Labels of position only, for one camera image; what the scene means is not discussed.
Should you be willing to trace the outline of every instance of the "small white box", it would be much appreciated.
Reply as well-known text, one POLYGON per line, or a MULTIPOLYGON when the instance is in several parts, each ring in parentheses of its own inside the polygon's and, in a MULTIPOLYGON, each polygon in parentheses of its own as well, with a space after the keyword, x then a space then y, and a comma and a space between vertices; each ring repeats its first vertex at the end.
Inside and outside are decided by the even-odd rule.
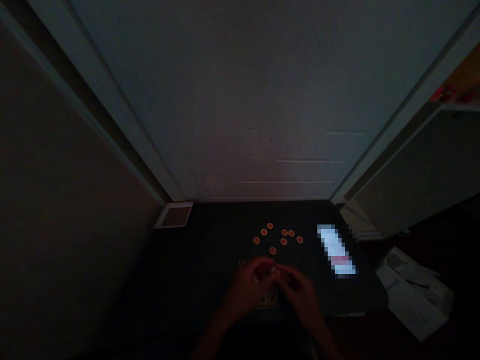
POLYGON ((448 321, 453 291, 403 251, 393 247, 376 273, 388 293, 388 308, 419 341, 448 321))
POLYGON ((169 202, 163 207, 163 210, 155 223, 154 229, 182 228, 187 224, 187 220, 192 210, 193 202, 169 202))

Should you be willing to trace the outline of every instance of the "floor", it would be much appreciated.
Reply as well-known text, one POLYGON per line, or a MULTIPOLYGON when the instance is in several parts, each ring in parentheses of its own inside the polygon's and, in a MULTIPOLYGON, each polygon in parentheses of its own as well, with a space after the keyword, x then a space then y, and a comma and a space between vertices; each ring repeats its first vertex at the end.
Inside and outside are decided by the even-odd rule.
POLYGON ((392 246, 397 246, 421 265, 441 274, 441 281, 455 292, 447 324, 420 343, 388 310, 365 317, 330 318, 338 346, 345 358, 407 359, 445 358, 458 352, 465 334, 473 301, 468 296, 469 282, 474 279, 476 258, 467 248, 478 238, 480 217, 477 196, 471 201, 447 209, 410 228, 409 237, 392 236, 384 241, 365 241, 360 246, 375 266, 392 246))

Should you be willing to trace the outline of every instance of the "door frame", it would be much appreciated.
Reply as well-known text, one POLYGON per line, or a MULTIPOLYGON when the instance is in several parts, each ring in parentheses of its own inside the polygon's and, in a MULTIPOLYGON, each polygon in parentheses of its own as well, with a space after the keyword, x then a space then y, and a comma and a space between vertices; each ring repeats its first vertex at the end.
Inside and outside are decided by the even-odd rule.
MULTIPOLYGON (((71 4, 67 0, 27 0, 27 2, 110 113, 170 198, 173 201, 185 200, 182 190, 170 173, 159 151, 150 139, 139 117, 71 4)), ((480 5, 472 11, 463 26, 453 35, 438 58, 425 72, 402 104, 400 104, 397 111, 391 116, 382 131, 370 144, 340 186, 334 191, 330 198, 334 204, 345 201, 344 197, 349 190, 356 185, 361 176, 478 43, 480 43, 480 5)), ((412 136, 406 138, 394 155, 411 138, 412 136)), ((383 166, 394 155, 390 156, 383 166)), ((368 182, 369 180, 360 187, 359 191, 368 182)))

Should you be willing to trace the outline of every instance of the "heart-shaped sticker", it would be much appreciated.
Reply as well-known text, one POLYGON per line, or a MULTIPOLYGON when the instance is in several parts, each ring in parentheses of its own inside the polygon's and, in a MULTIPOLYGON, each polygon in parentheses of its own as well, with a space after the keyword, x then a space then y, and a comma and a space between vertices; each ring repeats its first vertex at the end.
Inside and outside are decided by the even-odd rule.
POLYGON ((223 190, 225 190, 225 187, 227 186, 223 181, 216 180, 212 176, 207 176, 205 178, 205 183, 208 191, 210 191, 212 194, 221 193, 223 190))
POLYGON ((260 138, 259 132, 255 129, 250 130, 246 135, 246 148, 252 159, 265 155, 271 145, 270 139, 260 138))

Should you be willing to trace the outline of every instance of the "phone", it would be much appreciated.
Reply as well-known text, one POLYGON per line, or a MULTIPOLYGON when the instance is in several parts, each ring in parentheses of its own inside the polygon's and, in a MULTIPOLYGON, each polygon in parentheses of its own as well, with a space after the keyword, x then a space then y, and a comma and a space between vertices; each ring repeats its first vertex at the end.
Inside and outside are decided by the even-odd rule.
POLYGON ((346 279, 357 274, 355 263, 334 225, 317 225, 317 237, 321 239, 321 244, 336 278, 346 279))

